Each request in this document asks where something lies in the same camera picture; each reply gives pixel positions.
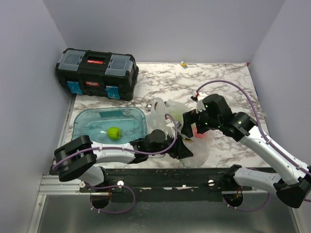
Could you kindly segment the translucent white plastic bag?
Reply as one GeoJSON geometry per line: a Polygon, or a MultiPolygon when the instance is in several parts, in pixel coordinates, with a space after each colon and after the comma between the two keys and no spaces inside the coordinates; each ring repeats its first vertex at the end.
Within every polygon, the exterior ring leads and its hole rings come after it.
{"type": "MultiPolygon", "coordinates": [[[[148,133],[153,130],[162,130],[173,136],[173,130],[166,125],[165,114],[170,114],[180,126],[183,126],[183,114],[189,111],[190,108],[183,103],[174,100],[164,101],[161,98],[154,99],[150,113],[146,117],[148,133]]],[[[214,132],[198,134],[195,124],[192,124],[191,127],[193,137],[191,139],[183,138],[183,143],[193,153],[193,156],[179,161],[185,167],[201,167],[210,155],[214,132]]]]}

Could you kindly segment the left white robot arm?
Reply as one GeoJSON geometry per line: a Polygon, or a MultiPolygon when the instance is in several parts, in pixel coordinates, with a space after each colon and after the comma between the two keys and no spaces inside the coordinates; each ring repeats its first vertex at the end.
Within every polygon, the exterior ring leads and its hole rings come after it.
{"type": "Polygon", "coordinates": [[[144,138],[123,145],[96,143],[89,136],[82,135],[54,151],[52,169],[58,173],[61,182],[79,179],[102,192],[107,188],[108,180],[104,169],[96,164],[138,164],[157,154],[169,154],[174,159],[193,156],[181,135],[169,136],[162,130],[153,130],[144,138]]]}

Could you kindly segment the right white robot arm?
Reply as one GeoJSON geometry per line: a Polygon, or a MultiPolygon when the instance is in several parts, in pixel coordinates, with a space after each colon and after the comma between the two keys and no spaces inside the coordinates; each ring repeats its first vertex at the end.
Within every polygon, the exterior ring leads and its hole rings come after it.
{"type": "Polygon", "coordinates": [[[269,174],[233,165],[224,177],[224,186],[235,190],[249,186],[275,194],[284,204],[299,208],[311,191],[311,167],[277,144],[259,127],[259,123],[244,112],[233,113],[223,96],[195,92],[191,99],[196,108],[183,114],[181,134],[194,137],[219,130],[225,136],[248,147],[276,172],[269,174]]]}

